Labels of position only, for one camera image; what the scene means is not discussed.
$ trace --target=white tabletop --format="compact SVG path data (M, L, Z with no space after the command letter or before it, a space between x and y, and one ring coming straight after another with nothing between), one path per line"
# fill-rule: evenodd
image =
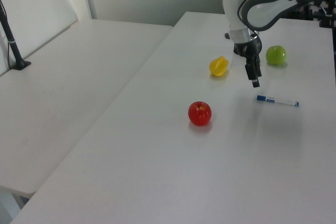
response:
M227 29L225 15L186 13L13 224L335 223L331 30L281 19L262 32L254 89ZM283 68L266 64L276 44ZM212 78L221 55L228 74ZM209 126L189 122L197 100L212 108Z
M85 20L0 77L0 188L30 197L172 27Z

